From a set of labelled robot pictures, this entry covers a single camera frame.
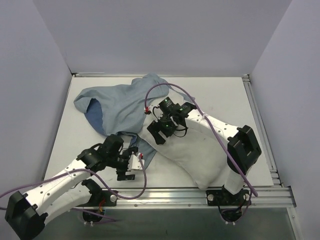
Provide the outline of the white pillow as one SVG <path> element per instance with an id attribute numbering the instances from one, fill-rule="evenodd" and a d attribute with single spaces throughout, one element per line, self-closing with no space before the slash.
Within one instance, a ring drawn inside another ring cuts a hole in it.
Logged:
<path id="1" fill-rule="evenodd" d="M 180 99 L 178 94 L 167 96 L 172 101 Z M 154 100 L 151 105 L 162 101 L 159 98 Z M 149 143 L 157 153 L 168 158 L 183 168 L 193 179 L 200 189 L 206 189 L 220 175 L 221 171 L 227 164 L 227 155 L 215 139 L 206 136 L 197 136 L 195 141 L 187 139 L 191 146 L 158 146 L 155 144 L 153 137 L 148 132 L 147 127 L 153 118 L 149 115 L 145 117 L 142 130 L 139 132 L 140 137 Z"/>

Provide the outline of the blue-grey pillowcase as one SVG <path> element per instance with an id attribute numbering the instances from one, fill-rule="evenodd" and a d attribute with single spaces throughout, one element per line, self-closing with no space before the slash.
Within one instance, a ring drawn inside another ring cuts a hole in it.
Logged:
<path id="1" fill-rule="evenodd" d="M 146 118 L 144 104 L 173 96 L 173 89 L 165 83 L 156 74 L 148 74 L 130 84 L 89 87 L 77 95 L 73 104 L 99 134 L 130 136 L 130 146 L 144 154 L 147 167 L 156 150 L 139 135 Z"/>

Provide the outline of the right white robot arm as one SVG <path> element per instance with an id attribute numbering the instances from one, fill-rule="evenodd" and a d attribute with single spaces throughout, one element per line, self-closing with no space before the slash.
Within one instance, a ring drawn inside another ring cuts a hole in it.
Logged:
<path id="1" fill-rule="evenodd" d="M 240 198 L 245 185 L 254 196 L 257 191 L 247 175 L 262 154 L 254 130 L 248 126 L 230 125 L 204 113 L 195 102 L 174 103 L 169 97 L 157 104 L 145 104 L 144 112 L 152 117 L 146 128 L 158 146 L 176 147 L 182 144 L 190 147 L 187 139 L 196 137 L 214 139 L 222 147 L 227 157 L 229 173 L 224 183 L 222 200 L 232 205 Z"/>

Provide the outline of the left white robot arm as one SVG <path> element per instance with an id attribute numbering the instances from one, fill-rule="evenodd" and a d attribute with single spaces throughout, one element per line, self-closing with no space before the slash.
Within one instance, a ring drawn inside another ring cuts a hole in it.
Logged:
<path id="1" fill-rule="evenodd" d="M 38 236 L 51 220 L 77 206 L 94 206 L 93 215 L 101 215 L 105 206 L 114 207 L 117 192 L 110 192 L 92 178 L 110 167 L 116 170 L 118 181 L 135 179 L 131 171 L 142 170 L 143 154 L 138 147 L 123 148 L 124 140 L 115 134 L 103 143 L 83 150 L 54 177 L 21 193 L 11 191 L 5 220 L 22 240 Z"/>

